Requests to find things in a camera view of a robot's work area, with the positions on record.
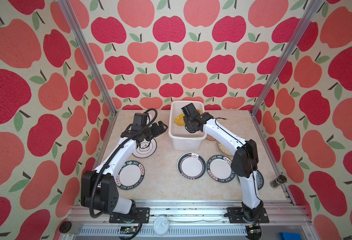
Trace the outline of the blue object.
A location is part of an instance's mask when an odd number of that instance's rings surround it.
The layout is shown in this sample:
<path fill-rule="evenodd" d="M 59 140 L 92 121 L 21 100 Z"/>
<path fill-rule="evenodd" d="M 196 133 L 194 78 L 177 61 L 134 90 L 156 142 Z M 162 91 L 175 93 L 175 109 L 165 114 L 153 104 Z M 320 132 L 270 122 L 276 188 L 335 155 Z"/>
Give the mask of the blue object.
<path fill-rule="evenodd" d="M 280 232 L 279 236 L 281 240 L 302 240 L 301 235 L 298 233 Z"/>

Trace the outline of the yellow dotted scalloped plate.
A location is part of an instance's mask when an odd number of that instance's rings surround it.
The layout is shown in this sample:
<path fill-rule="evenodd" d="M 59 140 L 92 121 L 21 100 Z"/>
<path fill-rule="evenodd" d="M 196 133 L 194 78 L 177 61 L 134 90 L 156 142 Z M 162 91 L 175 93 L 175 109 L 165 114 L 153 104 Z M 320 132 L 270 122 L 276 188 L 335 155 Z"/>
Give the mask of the yellow dotted scalloped plate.
<path fill-rule="evenodd" d="M 184 117 L 185 115 L 184 114 L 180 114 L 178 117 L 176 117 L 174 119 L 174 124 L 179 126 L 179 127 L 182 127 L 182 126 L 185 126 L 185 122 L 184 122 Z"/>

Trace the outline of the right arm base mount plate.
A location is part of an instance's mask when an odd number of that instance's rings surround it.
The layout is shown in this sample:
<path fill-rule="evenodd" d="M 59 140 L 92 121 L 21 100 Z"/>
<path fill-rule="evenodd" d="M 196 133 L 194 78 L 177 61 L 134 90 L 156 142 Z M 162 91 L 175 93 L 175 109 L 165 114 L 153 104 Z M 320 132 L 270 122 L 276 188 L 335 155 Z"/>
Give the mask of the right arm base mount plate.
<path fill-rule="evenodd" d="M 265 208 L 227 208 L 224 217 L 228 218 L 231 224 L 267 224 L 270 223 Z"/>

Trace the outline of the left aluminium frame post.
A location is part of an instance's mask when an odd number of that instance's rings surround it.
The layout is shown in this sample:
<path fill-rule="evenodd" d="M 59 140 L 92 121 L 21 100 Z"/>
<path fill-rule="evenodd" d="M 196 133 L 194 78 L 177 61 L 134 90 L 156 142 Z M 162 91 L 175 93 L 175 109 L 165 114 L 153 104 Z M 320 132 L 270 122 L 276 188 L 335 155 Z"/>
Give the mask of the left aluminium frame post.
<path fill-rule="evenodd" d="M 91 74 L 93 75 L 97 86 L 99 90 L 101 91 L 101 95 L 103 96 L 107 107 L 109 108 L 110 112 L 112 113 L 112 116 L 116 117 L 118 114 L 118 111 L 112 101 L 112 98 L 109 94 L 107 85 L 104 81 L 104 78 L 102 74 L 99 71 L 99 68 L 96 64 L 96 60 L 94 58 L 94 55 L 92 53 L 91 48 L 89 47 L 89 44 L 84 37 L 83 31 L 81 29 L 80 23 L 76 17 L 76 14 L 72 8 L 72 5 L 70 1 L 63 1 L 63 0 L 58 0 L 59 5 L 61 7 L 61 10 L 75 36 L 75 39 L 82 51 L 82 54 L 85 58 L 85 61 L 89 67 L 89 70 Z"/>

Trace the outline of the white round cap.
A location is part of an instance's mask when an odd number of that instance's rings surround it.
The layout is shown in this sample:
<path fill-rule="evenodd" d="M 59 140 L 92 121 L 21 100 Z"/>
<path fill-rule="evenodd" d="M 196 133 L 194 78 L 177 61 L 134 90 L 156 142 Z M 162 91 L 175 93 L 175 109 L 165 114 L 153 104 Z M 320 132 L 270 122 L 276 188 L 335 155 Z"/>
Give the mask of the white round cap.
<path fill-rule="evenodd" d="M 153 229 L 158 236 L 165 236 L 170 230 L 169 220 L 164 216 L 157 217 L 153 222 Z"/>

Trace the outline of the white plastic bin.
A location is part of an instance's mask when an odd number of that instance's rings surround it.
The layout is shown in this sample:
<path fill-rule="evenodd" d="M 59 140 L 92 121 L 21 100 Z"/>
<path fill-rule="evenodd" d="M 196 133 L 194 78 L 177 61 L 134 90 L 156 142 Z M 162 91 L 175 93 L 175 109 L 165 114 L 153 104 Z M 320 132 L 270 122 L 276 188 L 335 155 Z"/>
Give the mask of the white plastic bin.
<path fill-rule="evenodd" d="M 200 131 L 191 134 L 185 126 L 178 126 L 174 123 L 174 120 L 183 114 L 182 108 L 190 103 L 193 103 L 197 110 L 204 112 L 204 104 L 198 101 L 175 101 L 171 104 L 169 136 L 172 139 L 173 148 L 177 151 L 197 151 L 207 136 L 206 133 Z"/>

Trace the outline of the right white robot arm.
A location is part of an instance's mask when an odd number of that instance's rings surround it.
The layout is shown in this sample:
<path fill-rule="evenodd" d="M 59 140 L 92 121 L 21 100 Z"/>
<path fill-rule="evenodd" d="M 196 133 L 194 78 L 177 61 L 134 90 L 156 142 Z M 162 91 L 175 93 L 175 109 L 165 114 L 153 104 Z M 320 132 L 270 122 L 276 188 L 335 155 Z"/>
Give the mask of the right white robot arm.
<path fill-rule="evenodd" d="M 255 179 L 259 162 L 257 144 L 245 140 L 223 127 L 211 114 L 200 114 L 193 103 L 181 108 L 183 121 L 189 133 L 204 132 L 215 138 L 233 154 L 231 169 L 239 176 L 242 189 L 243 219 L 247 223 L 257 222 L 263 210 Z"/>

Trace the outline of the white plate green lettered rim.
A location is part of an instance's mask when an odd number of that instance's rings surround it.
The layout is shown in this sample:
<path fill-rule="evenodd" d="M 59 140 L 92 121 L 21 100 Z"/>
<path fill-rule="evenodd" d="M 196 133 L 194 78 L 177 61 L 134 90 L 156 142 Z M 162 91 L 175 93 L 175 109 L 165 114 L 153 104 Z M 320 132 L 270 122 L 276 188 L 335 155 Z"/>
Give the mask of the white plate green lettered rim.
<path fill-rule="evenodd" d="M 208 159 L 207 172 L 218 183 L 229 183 L 236 174 L 231 168 L 232 160 L 224 155 L 215 155 Z"/>

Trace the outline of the white plate green red rim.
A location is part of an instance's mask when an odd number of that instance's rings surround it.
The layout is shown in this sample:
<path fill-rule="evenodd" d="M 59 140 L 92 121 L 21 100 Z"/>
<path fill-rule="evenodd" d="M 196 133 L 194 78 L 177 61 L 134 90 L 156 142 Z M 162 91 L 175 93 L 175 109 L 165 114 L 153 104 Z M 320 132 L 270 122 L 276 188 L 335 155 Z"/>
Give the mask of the white plate green red rim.
<path fill-rule="evenodd" d="M 207 171 L 204 158 L 196 153 L 186 153 L 177 161 L 179 174 L 190 181 L 201 179 Z"/>

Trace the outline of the white plate black flower outline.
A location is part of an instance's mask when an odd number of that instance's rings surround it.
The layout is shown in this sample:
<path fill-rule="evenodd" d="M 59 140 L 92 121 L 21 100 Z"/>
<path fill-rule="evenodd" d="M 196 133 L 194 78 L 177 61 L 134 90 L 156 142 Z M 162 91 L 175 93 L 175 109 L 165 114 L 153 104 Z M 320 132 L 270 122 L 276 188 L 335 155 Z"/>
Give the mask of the white plate black flower outline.
<path fill-rule="evenodd" d="M 156 150 L 157 150 L 157 142 L 155 139 L 152 139 L 150 142 L 144 140 L 133 152 L 133 156 L 139 159 L 145 159 L 152 156 Z"/>

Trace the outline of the aluminium front rail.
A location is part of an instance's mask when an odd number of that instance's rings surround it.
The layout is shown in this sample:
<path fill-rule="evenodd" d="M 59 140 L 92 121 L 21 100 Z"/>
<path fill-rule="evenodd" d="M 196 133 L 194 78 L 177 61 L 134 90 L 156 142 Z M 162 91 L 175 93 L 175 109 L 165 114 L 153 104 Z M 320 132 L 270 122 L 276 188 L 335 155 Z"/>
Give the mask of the aluminium front rail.
<path fill-rule="evenodd" d="M 244 240 L 247 224 L 231 224 L 224 217 L 227 208 L 241 207 L 240 201 L 160 201 L 138 200 L 139 208 L 150 208 L 147 224 L 135 237 L 137 240 Z M 291 201 L 264 201 L 270 223 L 260 224 L 263 240 L 278 240 L 279 233 L 298 233 L 303 240 L 318 240 L 306 209 Z M 170 230 L 158 236 L 153 229 L 154 220 L 164 216 L 169 220 Z M 138 224 L 111 224 L 110 216 L 97 219 L 89 216 L 84 207 L 73 207 L 68 221 L 80 226 L 78 231 L 59 233 L 59 240 L 119 240 L 129 237 Z"/>

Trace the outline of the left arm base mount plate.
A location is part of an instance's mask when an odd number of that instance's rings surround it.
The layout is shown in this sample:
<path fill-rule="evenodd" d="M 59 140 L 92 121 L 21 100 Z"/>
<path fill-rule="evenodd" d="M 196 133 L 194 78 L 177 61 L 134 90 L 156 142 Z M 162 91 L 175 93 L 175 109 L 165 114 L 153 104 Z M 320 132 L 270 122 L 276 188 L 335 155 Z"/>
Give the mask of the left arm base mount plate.
<path fill-rule="evenodd" d="M 147 224 L 150 217 L 150 208 L 136 208 L 134 213 L 110 215 L 109 223 L 111 224 L 138 224 L 142 222 Z"/>

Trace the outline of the small metal cylinder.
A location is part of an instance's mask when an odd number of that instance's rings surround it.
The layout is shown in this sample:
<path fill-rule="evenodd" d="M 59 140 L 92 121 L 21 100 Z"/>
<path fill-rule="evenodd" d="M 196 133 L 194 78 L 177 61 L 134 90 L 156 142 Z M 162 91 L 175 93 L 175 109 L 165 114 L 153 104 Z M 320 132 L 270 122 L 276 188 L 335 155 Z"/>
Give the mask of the small metal cylinder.
<path fill-rule="evenodd" d="M 270 182 L 270 186 L 276 189 L 286 182 L 287 182 L 287 178 L 284 175 L 279 175 L 277 178 L 275 178 Z"/>

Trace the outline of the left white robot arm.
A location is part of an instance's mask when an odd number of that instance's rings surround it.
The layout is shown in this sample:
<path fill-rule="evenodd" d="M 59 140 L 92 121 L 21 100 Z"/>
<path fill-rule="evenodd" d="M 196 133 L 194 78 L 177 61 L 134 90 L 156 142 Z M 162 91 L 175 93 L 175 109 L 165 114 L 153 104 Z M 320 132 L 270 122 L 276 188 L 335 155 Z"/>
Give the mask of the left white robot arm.
<path fill-rule="evenodd" d="M 144 140 L 165 133 L 168 126 L 162 121 L 146 126 L 131 124 L 121 134 L 118 145 L 108 158 L 93 171 L 86 171 L 81 178 L 81 206 L 87 207 L 92 218 L 115 213 L 132 215 L 136 208 L 134 200 L 120 197 L 117 178 L 124 163 Z"/>

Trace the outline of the aluminium frame post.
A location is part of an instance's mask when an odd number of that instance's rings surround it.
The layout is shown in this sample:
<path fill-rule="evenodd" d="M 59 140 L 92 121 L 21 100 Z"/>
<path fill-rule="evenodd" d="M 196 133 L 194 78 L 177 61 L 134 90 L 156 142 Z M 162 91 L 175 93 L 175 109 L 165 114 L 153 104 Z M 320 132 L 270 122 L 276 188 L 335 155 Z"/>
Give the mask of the aluminium frame post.
<path fill-rule="evenodd" d="M 291 54 L 293 53 L 293 51 L 297 47 L 297 45 L 298 45 L 299 41 L 301 40 L 302 36 L 304 35 L 305 31 L 309 27 L 311 21 L 313 20 L 313 18 L 317 14 L 318 9 L 321 8 L 321 5 L 323 2 L 324 1 L 321 1 L 321 0 L 311 1 L 309 3 L 308 7 L 306 8 L 306 10 L 304 11 L 304 14 L 303 14 L 301 20 L 299 21 L 295 31 L 293 32 L 291 39 L 287 43 L 286 48 L 283 50 L 282 55 L 280 56 L 272 74 L 268 77 L 268 80 L 266 81 L 266 84 L 265 84 L 263 90 L 261 91 L 259 97 L 257 98 L 257 100 L 256 100 L 256 102 L 250 112 L 250 115 L 252 117 L 256 117 L 256 114 L 257 114 L 258 110 L 260 109 L 261 105 L 264 103 L 264 100 L 265 100 L 266 96 L 268 95 L 269 91 L 271 90 L 272 85 L 277 80 L 281 71 L 285 67 Z"/>
<path fill-rule="evenodd" d="M 82 54 L 85 58 L 85 61 L 89 67 L 89 70 L 91 74 L 93 75 L 97 86 L 99 90 L 101 91 L 101 95 L 103 96 L 107 107 L 109 108 L 110 112 L 112 113 L 112 116 L 116 117 L 118 114 L 118 111 L 112 101 L 112 98 L 109 94 L 107 85 L 104 81 L 104 78 L 102 74 L 99 71 L 99 68 L 96 64 L 96 60 L 94 58 L 94 55 L 92 53 L 91 48 L 89 47 L 89 44 L 84 37 L 83 31 L 81 29 L 80 23 L 76 17 L 76 14 L 72 8 L 72 5 L 70 1 L 63 1 L 63 0 L 58 0 L 59 5 L 61 7 L 61 10 L 75 36 L 75 39 L 82 51 Z"/>

